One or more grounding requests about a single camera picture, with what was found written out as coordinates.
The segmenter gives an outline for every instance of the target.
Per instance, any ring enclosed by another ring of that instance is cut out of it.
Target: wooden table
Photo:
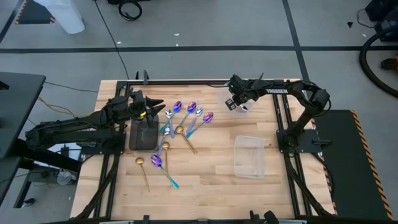
[[[100,110],[109,98],[114,97],[116,82],[101,82],[95,110]],[[277,122],[270,95],[260,98],[250,113],[238,117],[224,103],[218,103],[219,91],[225,90],[222,88],[206,85],[134,87],[134,90],[138,89],[150,98],[163,99],[166,108],[171,108],[177,100],[183,103],[182,112],[173,118],[174,127],[186,115],[187,105],[191,101],[196,101],[205,113],[214,112],[214,119],[190,137],[198,151],[196,155],[189,150],[181,136],[177,135],[174,139],[167,137],[170,143],[169,174],[179,184],[178,190],[170,185],[159,168],[152,165],[150,153],[130,151],[126,141],[125,153],[119,163],[112,220],[142,220],[144,215],[150,215],[153,220],[243,219],[249,218],[250,210],[260,215],[272,210],[278,218],[294,217],[284,159],[276,140]],[[288,99],[295,121],[303,107],[293,96]],[[159,115],[160,122],[164,124],[164,111]],[[185,128],[192,118],[191,114],[184,123]],[[129,128],[126,131],[128,140]],[[239,135],[264,138],[264,178],[235,177],[234,139]],[[309,190],[326,210],[334,213],[323,166],[312,155],[301,155]],[[135,163],[137,157],[146,160],[144,169],[150,192],[146,189],[140,167]],[[93,156],[83,164],[71,217],[78,215],[96,192],[102,161],[103,156]],[[304,214],[301,193],[299,190],[297,192],[300,212]],[[104,215],[106,197],[105,194],[101,215]]]

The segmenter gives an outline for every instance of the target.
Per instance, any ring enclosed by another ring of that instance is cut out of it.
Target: desk
[[[114,97],[116,83],[116,80],[101,82],[95,110],[100,110],[109,98]],[[174,139],[167,137],[170,143],[169,174],[179,184],[178,190],[173,189],[159,168],[151,164],[150,153],[128,149],[129,127],[126,128],[126,149],[119,162],[112,220],[142,220],[144,215],[150,215],[151,220],[243,219],[249,217],[250,210],[258,214],[272,210],[278,218],[294,217],[284,158],[277,147],[277,121],[270,95],[260,98],[249,114],[238,118],[228,111],[224,103],[218,103],[220,88],[206,85],[149,85],[135,86],[134,90],[142,90],[150,98],[163,99],[166,109],[181,100],[182,112],[173,117],[175,127],[185,116],[191,101],[196,101],[205,113],[214,112],[215,116],[210,124],[203,125],[190,138],[197,148],[196,155],[192,154],[181,136]],[[288,99],[295,121],[303,108],[293,96]],[[160,122],[164,124],[164,111],[159,115]],[[282,117],[287,126],[284,114]],[[192,118],[193,115],[187,118],[185,127]],[[234,176],[234,139],[239,135],[264,138],[264,178]],[[140,167],[135,164],[137,157],[146,160],[144,168],[150,193]],[[326,210],[334,213],[323,166],[310,154],[302,154],[301,160],[309,190]],[[103,156],[93,156],[81,167],[71,217],[78,215],[96,192],[102,161]],[[304,214],[301,193],[297,195],[301,214]],[[105,199],[106,194],[101,215],[104,215]]]

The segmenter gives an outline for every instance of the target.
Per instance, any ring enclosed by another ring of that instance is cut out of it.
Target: gray floor
[[[301,46],[360,46],[374,34],[356,22],[356,11],[369,0],[288,0]],[[3,0],[0,6],[0,29],[5,25],[17,0]],[[12,24],[0,43],[1,49],[72,49],[111,48],[112,40],[93,1],[74,1],[82,14],[86,30],[68,35],[58,23],[46,25]],[[117,7],[105,0],[99,8],[109,25],[118,47],[175,47],[263,45],[293,46],[292,36],[280,0],[152,0],[142,2],[142,17],[127,22]],[[369,22],[361,14],[363,22]],[[352,28],[347,22],[354,22]],[[359,52],[303,52],[311,81],[326,88],[333,109],[356,110],[369,148],[379,171],[391,210],[398,216],[398,174],[396,172],[396,122],[398,101],[377,89],[362,73]],[[236,73],[255,78],[301,78],[294,51],[229,50],[122,52],[130,77],[146,69],[155,78],[228,78]],[[378,63],[395,52],[368,53],[368,61],[380,78],[398,88],[395,73],[381,71]],[[0,70],[36,73],[47,81],[75,88],[97,90],[101,80],[125,79],[123,66],[115,52],[0,54]],[[96,94],[80,93],[45,85],[41,97],[48,103],[65,106],[74,113],[93,110]],[[68,115],[48,110],[38,102],[30,119],[40,121],[67,119]],[[33,127],[26,123],[24,131]],[[29,196],[35,205],[13,209],[22,184],[17,178],[0,207],[2,223],[43,223],[66,220],[74,197],[74,187],[32,187]]]

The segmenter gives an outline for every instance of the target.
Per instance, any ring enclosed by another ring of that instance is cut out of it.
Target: black platform
[[[315,119],[319,138],[332,140],[323,151],[334,181],[339,217],[392,220],[392,213],[354,111],[331,110]]]

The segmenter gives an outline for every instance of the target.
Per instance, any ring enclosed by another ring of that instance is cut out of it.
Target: gold spoon
[[[195,147],[193,147],[192,143],[187,139],[187,137],[185,137],[185,135],[184,135],[184,127],[183,127],[183,126],[178,125],[178,126],[175,128],[175,132],[176,132],[177,134],[180,134],[180,135],[184,138],[185,142],[187,143],[187,145],[189,146],[189,148],[192,150],[192,152],[193,152],[194,154],[197,154],[197,153],[198,153],[197,150],[195,149]]]
[[[142,175],[144,176],[144,180],[145,180],[145,184],[147,186],[148,192],[150,192],[149,190],[149,184],[148,184],[148,180],[147,180],[147,176],[145,175],[145,171],[144,168],[142,167],[142,164],[144,163],[144,158],[138,157],[136,159],[136,164],[138,164],[139,166],[141,166],[142,169]]]
[[[163,150],[165,151],[166,173],[169,174],[169,166],[167,165],[167,151],[170,149],[170,143],[165,142],[165,143],[163,143],[162,147],[163,147]]]

